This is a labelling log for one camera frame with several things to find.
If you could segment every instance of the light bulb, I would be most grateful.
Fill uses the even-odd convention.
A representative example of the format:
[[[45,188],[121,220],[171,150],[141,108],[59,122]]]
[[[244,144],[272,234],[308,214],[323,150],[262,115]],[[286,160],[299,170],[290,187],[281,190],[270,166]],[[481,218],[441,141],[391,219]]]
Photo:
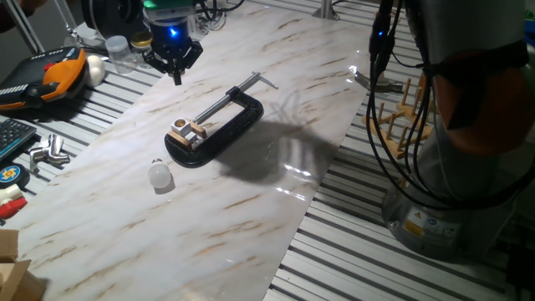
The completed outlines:
[[[152,166],[149,168],[149,181],[154,188],[165,188],[171,182],[169,167],[161,159],[152,161]]]

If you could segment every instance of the plastic container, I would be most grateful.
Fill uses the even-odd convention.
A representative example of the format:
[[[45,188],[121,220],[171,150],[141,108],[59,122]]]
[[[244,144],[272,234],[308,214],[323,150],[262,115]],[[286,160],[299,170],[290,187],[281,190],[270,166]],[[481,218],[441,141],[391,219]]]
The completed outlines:
[[[151,66],[143,59],[143,54],[147,54],[152,50],[150,43],[152,43],[152,33],[139,32],[134,33],[130,39],[132,44],[132,54],[134,55],[137,65],[149,69]]]
[[[106,49],[110,53],[110,59],[118,74],[129,74],[137,67],[134,55],[132,55],[125,37],[114,36],[108,38],[106,40]]]

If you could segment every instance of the white object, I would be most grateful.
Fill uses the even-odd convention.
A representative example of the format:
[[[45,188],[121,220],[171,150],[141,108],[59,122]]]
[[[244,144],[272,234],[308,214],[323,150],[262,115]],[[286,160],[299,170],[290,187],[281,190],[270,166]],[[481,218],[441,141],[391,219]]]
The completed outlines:
[[[89,87],[96,87],[102,83],[102,80],[106,75],[104,62],[96,55],[90,55],[86,60],[88,68],[86,71],[87,76],[85,84]]]
[[[105,44],[118,74],[129,74],[137,67],[134,55],[132,55],[125,37],[114,36],[108,38]]]
[[[85,22],[81,23],[76,28],[76,33],[78,33],[78,35],[83,39],[93,39],[93,38],[96,38],[97,35],[99,34],[98,31],[92,28],[89,28]]]
[[[13,184],[6,189],[0,190],[0,206],[23,197],[23,193],[18,189],[17,184]]]
[[[186,138],[191,133],[191,122],[185,118],[179,118],[171,124],[171,130]]]
[[[152,161],[152,166],[149,168],[149,181],[154,188],[165,188],[171,183],[169,167],[161,159]]]

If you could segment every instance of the black cable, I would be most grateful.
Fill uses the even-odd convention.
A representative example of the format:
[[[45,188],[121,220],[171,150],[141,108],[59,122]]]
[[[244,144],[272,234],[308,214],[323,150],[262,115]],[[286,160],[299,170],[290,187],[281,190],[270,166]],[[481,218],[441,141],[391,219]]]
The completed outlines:
[[[394,19],[394,25],[392,26],[392,29],[390,31],[390,33],[388,34],[388,38],[394,38],[394,34],[395,34],[395,29],[397,27],[397,22],[399,20],[399,17],[400,17],[400,10],[401,10],[401,1],[398,2],[398,8],[396,10],[396,14],[395,14],[395,19]],[[372,60],[372,64],[370,65],[371,68],[373,68],[374,66],[378,65],[379,63],[376,64],[375,60],[373,59]],[[369,97],[369,102],[368,102],[368,105],[373,105],[373,108],[375,108],[375,92],[372,94],[370,93],[370,97]],[[415,125],[417,124],[417,120],[420,118],[421,116],[421,109],[420,108],[420,111],[418,112],[418,116],[416,116],[416,121],[415,123],[413,124],[413,127],[411,129],[411,132],[410,132],[410,136],[412,133],[414,133],[414,130],[415,130]],[[374,113],[374,126],[375,128],[377,129],[378,132],[380,132],[380,126],[379,126],[379,122],[377,121],[377,117],[376,117],[376,113],[375,113],[375,110],[373,110],[373,113]],[[383,146],[383,148],[385,149],[385,153],[386,155],[389,157],[390,159],[390,162],[392,163],[392,165],[394,166],[394,168],[405,178],[406,181],[408,181],[412,186],[414,186],[418,191],[420,191],[421,193],[427,195],[428,197],[431,197],[431,198],[438,198],[436,195],[432,194],[432,193],[429,193],[427,190],[423,189],[422,187],[420,187],[420,185],[416,184],[411,178],[410,176],[408,176],[407,174],[405,174],[405,172],[403,171],[403,169],[400,167],[400,165],[397,163],[396,159],[392,156],[392,154],[390,153],[390,151],[388,150],[388,147],[386,146],[386,142],[385,142],[385,139],[383,138],[382,135],[378,135],[379,137],[379,140],[381,142],[381,145]],[[373,140],[370,140],[370,144],[372,145],[372,149],[375,148],[375,144],[373,143]]]
[[[431,205],[425,204],[424,202],[420,202],[420,201],[416,200],[414,197],[409,195],[405,191],[405,189],[403,189],[402,187],[400,187],[398,185],[398,183],[395,180],[395,178],[386,169],[385,164],[383,163],[382,159],[379,156],[379,152],[377,151],[377,147],[375,146],[374,137],[373,137],[372,132],[371,132],[371,124],[370,124],[370,119],[372,119],[371,116],[370,116],[370,113],[371,113],[373,115],[374,126],[375,126],[376,129],[379,129],[379,122],[377,120],[377,113],[375,112],[375,86],[377,85],[377,79],[378,78],[375,77],[374,64],[375,64],[375,61],[372,61],[372,64],[369,67],[370,68],[369,75],[370,75],[370,78],[372,80],[371,80],[371,84],[370,84],[371,87],[370,87],[370,91],[369,91],[368,109],[366,110],[366,129],[367,129],[369,144],[371,145],[371,149],[374,152],[375,159],[377,159],[377,163],[379,163],[379,166],[380,166],[381,170],[386,175],[386,177],[389,179],[389,181],[394,185],[394,187],[402,195],[404,195],[407,199],[409,199],[410,201],[412,201],[415,204],[420,205],[422,207],[427,207],[427,208],[434,209],[434,210],[440,210],[440,211],[455,210],[454,208],[449,208],[449,207],[431,206]],[[385,151],[386,151],[386,153],[388,155],[389,152],[387,150],[388,150],[388,148],[385,147]]]
[[[214,7],[214,13],[212,14],[211,18],[215,20],[217,17],[217,0],[212,1],[212,6]]]
[[[336,5],[336,4],[339,4],[339,3],[351,3],[351,1],[348,1],[348,0],[338,0],[337,2],[331,4],[331,8]]]
[[[241,7],[243,5],[243,3],[245,2],[245,0],[241,0],[238,4],[236,4],[235,6],[231,7],[231,8],[208,8],[208,11],[212,11],[214,13],[228,13],[228,12],[231,12],[233,10],[236,10],[237,8]]]
[[[202,10],[200,12],[197,12],[197,13],[204,13],[204,15],[206,16],[208,21],[211,21],[212,19],[210,17],[210,12],[208,11],[208,7],[204,3],[204,0],[199,1],[199,4],[201,4]]]
[[[398,64],[400,64],[400,65],[403,66],[403,67],[406,67],[406,68],[416,68],[416,69],[420,69],[420,68],[424,67],[424,64],[416,64],[416,65],[414,65],[414,66],[411,66],[411,65],[409,65],[409,64],[404,64],[404,63],[402,63],[402,62],[398,59],[398,57],[397,57],[397,55],[395,55],[395,53],[392,53],[392,56],[394,56],[394,59],[398,62]]]
[[[391,31],[389,33],[389,37],[390,38],[393,38],[393,36],[395,34],[395,29],[396,29],[396,26],[397,26],[397,23],[398,23],[398,20],[399,20],[400,11],[401,11],[401,1],[398,2],[398,8],[396,10],[396,15],[395,15],[395,19],[394,19],[394,25],[392,26],[392,29],[391,29]],[[377,151],[377,148],[375,146],[375,143],[374,143],[374,140],[373,140],[373,136],[372,136],[372,133],[371,133],[371,127],[370,127],[370,121],[369,121],[370,120],[370,116],[369,116],[370,112],[373,115],[372,119],[374,121],[375,129],[377,129],[377,132],[379,133],[377,136],[379,137],[381,145],[385,149],[385,153],[389,157],[390,162],[392,162],[392,164],[394,165],[395,169],[405,178],[406,181],[408,181],[416,189],[420,190],[422,193],[424,193],[424,194],[426,194],[426,195],[428,195],[430,197],[433,197],[433,196],[431,196],[429,194],[428,191],[424,191],[420,186],[418,186],[416,183],[414,183],[412,181],[412,179],[410,179],[409,176],[407,176],[403,172],[403,170],[401,169],[399,164],[395,161],[395,158],[392,156],[392,154],[388,150],[388,147],[386,146],[386,143],[385,143],[385,139],[380,134],[380,125],[379,125],[379,121],[377,120],[377,113],[375,112],[375,86],[377,84],[378,77],[375,77],[375,60],[374,59],[372,59],[371,64],[370,64],[370,78],[372,79],[372,82],[371,82],[371,87],[370,87],[371,89],[370,89],[370,94],[369,94],[368,109],[366,110],[366,127],[367,127],[368,138],[369,138],[369,142],[370,142],[372,151],[374,152],[375,158],[377,159],[377,162],[379,163],[381,169],[386,174],[386,176],[389,178],[389,180],[392,182],[392,184],[394,184],[394,186],[398,189],[398,191],[400,193],[402,193],[405,197],[407,197],[409,200],[413,201],[414,203],[416,203],[418,205],[421,205],[421,206],[425,206],[425,207],[429,207],[429,208],[432,208],[432,209],[436,209],[436,210],[442,210],[442,211],[445,211],[445,210],[456,210],[456,208],[449,208],[449,207],[433,207],[433,206],[430,206],[428,204],[425,204],[424,202],[420,202],[420,201],[416,200],[414,197],[410,196],[407,192],[405,192],[405,190],[403,188],[401,188],[397,184],[397,182],[394,179],[394,177],[386,170],[386,167],[383,164],[383,161],[379,156],[379,152]]]
[[[399,20],[399,13],[400,13],[400,8],[401,8],[401,3],[400,2],[398,3],[398,10],[396,11],[396,17],[395,17],[394,26],[392,28],[392,31],[389,33],[389,38],[394,38],[395,27],[396,27],[397,22]],[[469,199],[469,200],[464,200],[463,203],[459,203],[458,200],[451,200],[451,199],[445,199],[445,198],[442,198],[442,197],[434,196],[433,193],[430,193],[429,191],[425,191],[420,186],[416,185],[412,181],[412,179],[409,176],[407,176],[403,172],[403,170],[400,168],[399,164],[396,162],[395,158],[392,156],[392,154],[388,150],[388,147],[385,144],[385,140],[384,140],[383,136],[382,135],[378,135],[379,140],[381,142],[381,145],[385,149],[385,153],[389,157],[390,162],[394,165],[396,170],[412,186],[414,186],[420,192],[422,192],[425,195],[433,198],[437,202],[444,203],[448,207],[432,206],[432,205],[429,205],[427,203],[420,202],[420,201],[416,200],[414,197],[410,196],[407,192],[404,191],[404,189],[402,187],[400,187],[398,185],[398,183],[396,182],[394,177],[388,172],[388,170],[386,169],[385,165],[382,162],[382,159],[379,156],[379,153],[377,151],[375,143],[373,142],[373,136],[372,136],[371,128],[370,128],[370,113],[373,115],[373,121],[374,121],[375,128],[377,129],[378,132],[380,132],[380,125],[379,125],[379,121],[377,120],[377,113],[375,111],[375,86],[377,85],[377,80],[379,78],[379,77],[375,76],[375,63],[376,63],[375,59],[371,59],[371,65],[370,65],[370,75],[371,76],[370,77],[371,77],[372,81],[371,81],[371,87],[370,87],[371,91],[370,91],[370,95],[369,95],[368,108],[366,110],[366,126],[367,126],[368,138],[369,138],[369,141],[370,141],[370,146],[372,148],[372,151],[374,152],[375,158],[377,159],[382,171],[388,177],[390,182],[392,182],[392,184],[395,186],[395,188],[401,194],[403,194],[405,197],[407,197],[409,200],[411,200],[412,202],[414,202],[415,204],[418,204],[420,206],[428,207],[430,209],[435,209],[435,210],[440,210],[440,211],[464,210],[464,209],[468,209],[468,210],[487,209],[487,208],[499,206],[499,205],[503,204],[504,202],[507,202],[508,200],[511,199],[512,196],[514,196],[515,193],[518,193],[519,191],[525,189],[531,183],[533,178],[535,178],[535,158],[534,158],[533,159],[533,163],[532,163],[532,167],[530,168],[530,170],[524,176],[522,176],[521,179],[519,179],[517,182],[515,182],[512,185],[510,185],[506,189],[498,192],[497,194],[489,196],[489,197],[484,197],[482,199]],[[382,65],[382,64],[385,64],[385,61],[377,63],[377,65]],[[431,82],[426,83],[426,87],[427,88],[425,90],[425,99],[424,99],[424,101],[422,101],[423,105],[420,106],[420,110],[418,112],[419,116],[421,116],[421,114],[423,113],[423,110],[426,110],[426,108],[429,109],[429,98],[430,98],[430,95],[431,95]]]

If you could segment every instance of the metal pole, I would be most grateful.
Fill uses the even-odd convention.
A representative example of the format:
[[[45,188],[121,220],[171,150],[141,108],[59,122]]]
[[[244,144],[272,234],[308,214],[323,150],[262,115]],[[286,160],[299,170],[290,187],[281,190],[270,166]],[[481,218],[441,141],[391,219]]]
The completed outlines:
[[[246,79],[243,83],[241,83],[238,88],[244,92],[245,90],[251,88],[258,80],[272,86],[275,89],[278,89],[278,86],[269,80],[265,79],[260,75],[260,72],[252,72],[251,77]],[[220,100],[218,100],[215,104],[213,104],[210,108],[206,109],[204,112],[200,113],[193,122],[200,125],[201,123],[205,122],[208,118],[213,116],[218,110],[221,110],[225,107],[225,105],[228,105],[228,103],[231,102],[231,97],[229,95],[223,96]]]
[[[32,25],[26,18],[24,11],[18,5],[16,0],[4,0],[5,8],[8,10],[13,22],[17,26],[18,31],[23,37],[24,42],[33,54],[41,54],[44,52],[44,47],[39,41],[37,35],[33,31]]]

